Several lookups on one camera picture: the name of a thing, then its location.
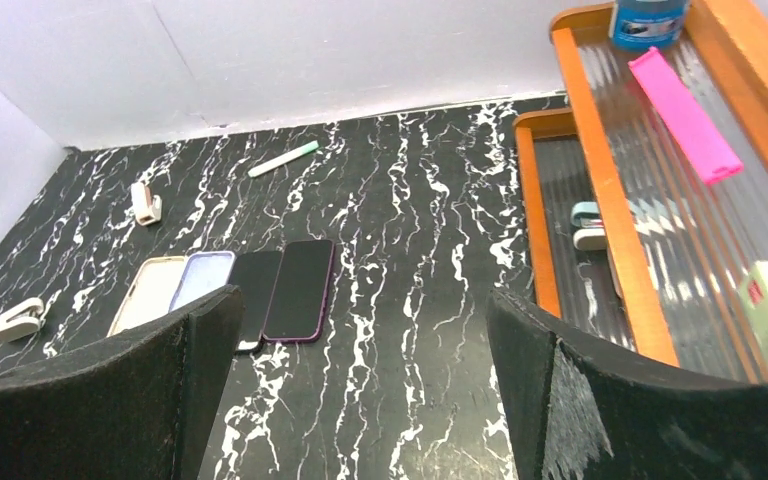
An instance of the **black smartphone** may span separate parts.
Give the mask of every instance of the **black smartphone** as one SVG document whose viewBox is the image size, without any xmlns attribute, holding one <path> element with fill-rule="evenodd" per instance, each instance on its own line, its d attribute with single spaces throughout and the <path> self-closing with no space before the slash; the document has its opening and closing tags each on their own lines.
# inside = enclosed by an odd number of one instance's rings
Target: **black smartphone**
<svg viewBox="0 0 768 480">
<path fill-rule="evenodd" d="M 263 337 L 272 342 L 319 338 L 328 306 L 334 242 L 293 242 L 284 249 Z"/>
<path fill-rule="evenodd" d="M 243 292 L 246 313 L 243 314 L 243 326 L 240 331 L 240 343 L 237 353 L 252 353 L 260 349 L 263 338 L 263 326 L 269 315 L 275 280 L 281 266 L 281 252 L 252 252 L 237 255 L 231 275 L 230 285 L 236 285 Z"/>
</svg>

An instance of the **black textured fabric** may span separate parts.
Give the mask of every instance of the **black textured fabric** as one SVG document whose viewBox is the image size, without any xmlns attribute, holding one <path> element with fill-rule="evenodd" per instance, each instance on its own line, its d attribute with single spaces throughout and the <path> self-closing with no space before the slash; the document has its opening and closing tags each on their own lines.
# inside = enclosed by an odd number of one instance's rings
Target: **black textured fabric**
<svg viewBox="0 0 768 480">
<path fill-rule="evenodd" d="M 223 287 L 2 374 L 0 479 L 197 478 L 243 308 Z"/>
<path fill-rule="evenodd" d="M 521 480 L 768 480 L 768 385 L 652 361 L 507 291 L 491 294 L 487 315 Z M 565 376 L 553 377 L 559 361 Z M 550 454 L 553 416 L 572 436 Z M 580 448 L 580 438 L 596 445 Z"/>
</svg>

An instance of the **container label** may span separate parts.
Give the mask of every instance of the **container label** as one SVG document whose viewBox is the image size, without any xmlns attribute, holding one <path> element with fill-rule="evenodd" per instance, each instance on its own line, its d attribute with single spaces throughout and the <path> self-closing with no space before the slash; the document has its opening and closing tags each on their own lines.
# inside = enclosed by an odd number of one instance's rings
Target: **container label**
<svg viewBox="0 0 768 480">
<path fill-rule="evenodd" d="M 637 12 L 616 6 L 611 36 L 619 47 L 645 50 L 665 47 L 681 33 L 686 7 L 658 13 Z"/>
</svg>

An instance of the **white vein pattern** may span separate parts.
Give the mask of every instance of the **white vein pattern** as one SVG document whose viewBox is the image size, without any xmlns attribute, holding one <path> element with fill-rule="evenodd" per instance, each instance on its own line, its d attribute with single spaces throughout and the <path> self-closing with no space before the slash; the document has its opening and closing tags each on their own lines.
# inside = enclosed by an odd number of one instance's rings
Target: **white vein pattern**
<svg viewBox="0 0 768 480">
<path fill-rule="evenodd" d="M 147 258 L 338 245 L 322 337 L 234 360 L 201 478 L 514 479 L 484 326 L 531 288 L 510 125 L 538 99 L 70 155 L 0 245 L 0 372 L 99 340 Z M 310 140 L 313 155 L 245 172 Z M 163 221 L 135 226 L 148 182 Z"/>
</svg>

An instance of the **teal object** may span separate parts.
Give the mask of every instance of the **teal object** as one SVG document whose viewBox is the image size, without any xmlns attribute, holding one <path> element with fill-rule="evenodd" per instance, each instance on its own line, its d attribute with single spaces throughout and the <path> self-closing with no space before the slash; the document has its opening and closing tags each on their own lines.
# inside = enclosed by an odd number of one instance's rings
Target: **teal object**
<svg viewBox="0 0 768 480">
<path fill-rule="evenodd" d="M 616 0 L 608 35 L 625 50 L 665 48 L 678 40 L 690 0 Z"/>
</svg>

